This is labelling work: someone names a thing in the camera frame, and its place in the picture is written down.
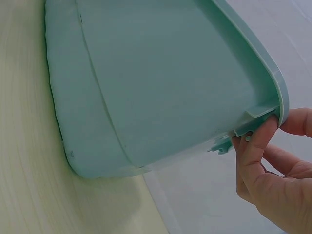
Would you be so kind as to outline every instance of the finger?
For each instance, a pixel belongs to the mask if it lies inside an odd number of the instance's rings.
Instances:
[[[312,109],[290,110],[287,120],[280,128],[290,134],[312,137]]]
[[[277,130],[277,118],[270,117],[251,137],[243,154],[238,156],[239,173],[249,192],[255,186],[254,183],[259,176],[265,173],[261,166],[264,149],[272,139]]]
[[[232,138],[232,145],[235,149],[235,151],[237,152],[238,151],[238,147],[239,147],[239,144],[240,144],[240,140],[241,140],[241,137],[238,137],[238,136],[234,136]]]
[[[283,175],[287,175],[300,162],[300,159],[295,155],[273,145],[267,146],[264,150],[263,158]]]
[[[232,145],[234,146],[235,148],[235,151],[236,151],[236,154],[238,153],[238,148],[239,148],[239,145],[240,145],[240,141],[241,141],[242,137],[240,136],[234,136],[232,138]],[[251,204],[254,204],[252,202],[252,199],[250,197],[250,194],[249,194],[249,191],[248,189],[246,188],[246,185],[242,179],[242,177],[240,176],[239,174],[239,169],[238,169],[238,163],[237,163],[237,160],[236,160],[236,193],[237,195],[241,198],[241,199],[244,199],[245,201],[251,203]]]

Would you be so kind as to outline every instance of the light wood table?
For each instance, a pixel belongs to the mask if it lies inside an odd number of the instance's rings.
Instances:
[[[67,164],[44,0],[0,1],[0,233],[166,234],[142,176],[85,180]]]

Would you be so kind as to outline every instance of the mint green plastic container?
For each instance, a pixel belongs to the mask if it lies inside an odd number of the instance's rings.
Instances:
[[[47,0],[45,19],[56,116],[82,177],[224,154],[231,136],[287,117],[281,72],[225,0]]]

